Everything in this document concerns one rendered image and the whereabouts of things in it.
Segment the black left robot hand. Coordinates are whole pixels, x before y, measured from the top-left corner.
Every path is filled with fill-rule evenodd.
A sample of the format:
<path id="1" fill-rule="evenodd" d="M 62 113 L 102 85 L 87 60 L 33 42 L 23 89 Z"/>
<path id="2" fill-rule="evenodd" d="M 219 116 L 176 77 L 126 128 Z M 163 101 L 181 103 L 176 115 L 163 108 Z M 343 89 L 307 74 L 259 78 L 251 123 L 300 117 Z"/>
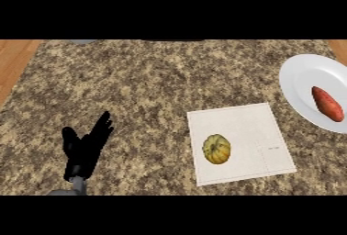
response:
<path id="1" fill-rule="evenodd" d="M 71 127 L 62 129 L 62 149 L 68 157 L 64 179 L 71 182 L 80 176 L 85 180 L 92 177 L 95 166 L 110 134 L 114 130 L 111 126 L 110 112 L 99 117 L 92 132 L 79 138 Z"/>

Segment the white placemat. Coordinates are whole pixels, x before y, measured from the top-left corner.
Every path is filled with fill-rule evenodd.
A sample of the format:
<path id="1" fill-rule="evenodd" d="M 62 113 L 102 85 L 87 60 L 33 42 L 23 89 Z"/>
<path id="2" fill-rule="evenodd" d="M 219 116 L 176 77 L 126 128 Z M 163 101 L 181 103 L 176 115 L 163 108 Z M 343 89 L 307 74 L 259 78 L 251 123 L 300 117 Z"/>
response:
<path id="1" fill-rule="evenodd" d="M 188 120 L 198 186 L 297 172 L 268 103 L 191 111 Z M 203 151 L 213 134 L 232 145 L 223 164 L 213 164 Z"/>

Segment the white plate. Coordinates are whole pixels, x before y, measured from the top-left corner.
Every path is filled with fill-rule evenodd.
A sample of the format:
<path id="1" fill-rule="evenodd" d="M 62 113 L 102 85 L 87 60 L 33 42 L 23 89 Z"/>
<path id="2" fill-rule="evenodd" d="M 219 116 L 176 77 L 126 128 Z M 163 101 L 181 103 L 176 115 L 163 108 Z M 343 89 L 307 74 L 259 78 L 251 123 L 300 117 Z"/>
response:
<path id="1" fill-rule="evenodd" d="M 322 129 L 347 134 L 347 66 L 316 54 L 300 54 L 279 69 L 284 96 L 299 114 Z M 344 119 L 336 122 L 318 109 L 312 87 L 319 87 L 339 102 Z"/>

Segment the orange sweet potato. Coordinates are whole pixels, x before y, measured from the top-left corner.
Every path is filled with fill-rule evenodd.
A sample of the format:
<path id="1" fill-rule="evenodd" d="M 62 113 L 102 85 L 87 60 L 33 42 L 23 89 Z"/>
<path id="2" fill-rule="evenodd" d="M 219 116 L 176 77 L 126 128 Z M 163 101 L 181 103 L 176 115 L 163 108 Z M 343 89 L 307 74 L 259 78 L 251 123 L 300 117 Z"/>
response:
<path id="1" fill-rule="evenodd" d="M 318 86 L 312 87 L 312 96 L 319 111 L 336 122 L 341 122 L 344 120 L 344 111 L 334 97 Z"/>

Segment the yellow-green squash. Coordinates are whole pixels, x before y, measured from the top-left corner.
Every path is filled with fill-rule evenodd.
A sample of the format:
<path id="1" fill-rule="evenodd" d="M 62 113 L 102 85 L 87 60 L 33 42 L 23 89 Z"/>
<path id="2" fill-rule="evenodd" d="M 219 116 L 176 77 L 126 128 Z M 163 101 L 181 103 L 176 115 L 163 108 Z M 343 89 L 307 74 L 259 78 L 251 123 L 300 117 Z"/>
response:
<path id="1" fill-rule="evenodd" d="M 223 135 L 213 134 L 207 137 L 203 151 L 207 160 L 213 164 L 223 164 L 228 161 L 231 157 L 232 145 Z"/>

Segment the grey round object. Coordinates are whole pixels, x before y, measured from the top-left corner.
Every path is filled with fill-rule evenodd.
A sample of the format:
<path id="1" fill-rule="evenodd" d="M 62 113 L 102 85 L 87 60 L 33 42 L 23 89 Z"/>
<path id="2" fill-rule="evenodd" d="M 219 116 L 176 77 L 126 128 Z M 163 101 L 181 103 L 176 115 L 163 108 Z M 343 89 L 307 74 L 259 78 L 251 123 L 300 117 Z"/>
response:
<path id="1" fill-rule="evenodd" d="M 98 39 L 70 39 L 74 44 L 85 45 L 95 42 Z"/>

